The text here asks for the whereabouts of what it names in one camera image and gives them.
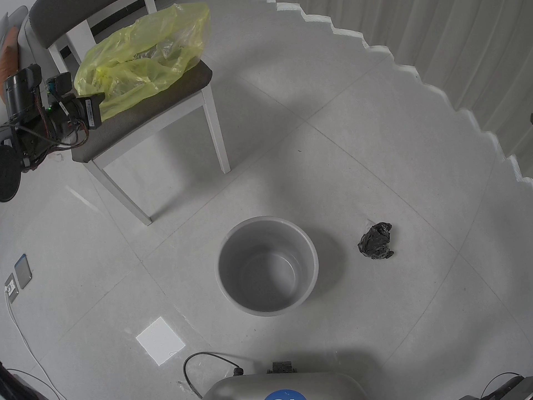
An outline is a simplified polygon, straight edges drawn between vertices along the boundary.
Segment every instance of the curtain fold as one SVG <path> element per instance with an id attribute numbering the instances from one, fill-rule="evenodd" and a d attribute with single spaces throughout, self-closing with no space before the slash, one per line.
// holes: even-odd
<path id="1" fill-rule="evenodd" d="M 533 177 L 533 0 L 276 0 L 388 46 Z"/>

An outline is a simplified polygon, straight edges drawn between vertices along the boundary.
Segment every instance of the gray floor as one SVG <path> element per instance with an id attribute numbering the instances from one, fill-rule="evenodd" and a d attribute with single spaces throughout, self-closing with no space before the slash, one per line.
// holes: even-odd
<path id="1" fill-rule="evenodd" d="M 13 311 L 63 394 L 193 399 L 181 365 L 199 350 L 246 373 L 272 360 L 341 371 L 375 400 L 479 396 L 498 373 L 531 374 L 533 193 L 491 137 L 387 51 L 298 11 L 157 4 L 194 1 L 211 9 L 203 59 L 232 171 L 199 110 L 108 168 L 150 227 L 67 152 L 0 207 L 0 275 L 27 254 L 34 279 Z M 264 214 L 304 228 L 320 260 L 310 298 L 269 318 L 237 310 L 214 274 L 223 236 Z M 357 250 L 369 221 L 392 223 L 391 259 Z M 157 366 L 135 338 L 160 316 L 186 347 Z M 41 376 L 5 307 L 0 333 L 4 365 Z M 191 361 L 203 393 L 228 371 Z"/>

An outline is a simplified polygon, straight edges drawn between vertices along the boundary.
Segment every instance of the yellow plastic bag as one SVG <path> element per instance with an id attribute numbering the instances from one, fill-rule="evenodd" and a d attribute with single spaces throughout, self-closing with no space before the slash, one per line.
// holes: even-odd
<path id="1" fill-rule="evenodd" d="M 80 95 L 105 93 L 102 121 L 167 89 L 200 60 L 210 32 L 205 3 L 174 4 L 137 19 L 87 52 L 74 79 Z"/>

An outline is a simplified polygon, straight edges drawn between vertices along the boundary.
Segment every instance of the crumpled black bag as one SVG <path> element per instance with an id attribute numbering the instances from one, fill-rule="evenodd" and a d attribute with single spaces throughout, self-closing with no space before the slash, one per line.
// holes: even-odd
<path id="1" fill-rule="evenodd" d="M 366 257 L 372 259 L 388 259 L 394 255 L 389 249 L 391 236 L 389 231 L 392 225 L 386 222 L 380 222 L 370 227 L 370 230 L 361 237 L 359 242 L 359 251 Z"/>

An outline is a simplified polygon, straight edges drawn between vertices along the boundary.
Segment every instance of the white chair frame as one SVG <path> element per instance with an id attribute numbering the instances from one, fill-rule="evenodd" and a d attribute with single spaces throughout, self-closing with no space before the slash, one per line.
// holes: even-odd
<path id="1" fill-rule="evenodd" d="M 144 0 L 148 13 L 155 13 L 156 3 L 154 0 Z M 89 24 L 83 21 L 81 24 L 74 27 L 67 33 L 70 44 L 73 47 L 73 54 L 78 63 L 81 63 L 87 51 L 90 50 L 96 43 L 94 37 L 90 32 Z M 68 71 L 67 66 L 61 57 L 57 44 L 54 43 L 49 47 L 50 54 L 57 65 L 59 72 Z M 133 130 L 126 137 L 114 144 L 112 147 L 105 150 L 102 154 L 92 159 L 89 163 L 84 163 L 89 172 L 94 175 L 96 179 L 117 198 L 129 211 L 131 211 L 139 220 L 145 225 L 150 225 L 152 220 L 148 217 L 138 206 L 124 193 L 124 191 L 109 177 L 104 168 L 118 157 L 122 156 L 126 151 L 133 148 L 138 143 L 143 142 L 146 138 L 152 136 L 154 133 L 160 131 L 166 126 L 174 123 L 181 117 L 189 114 L 197 108 L 203 107 L 207 124 L 213 138 L 213 144 L 217 152 L 218 162 L 220 168 L 224 173 L 228 173 L 230 164 L 228 156 L 224 147 L 224 140 L 218 122 L 217 109 L 215 101 L 213 100 L 213 92 L 211 85 L 207 85 L 201 91 L 188 97 L 184 101 L 178 103 L 176 106 L 167 110 L 165 113 L 152 118 L 137 129 Z"/>

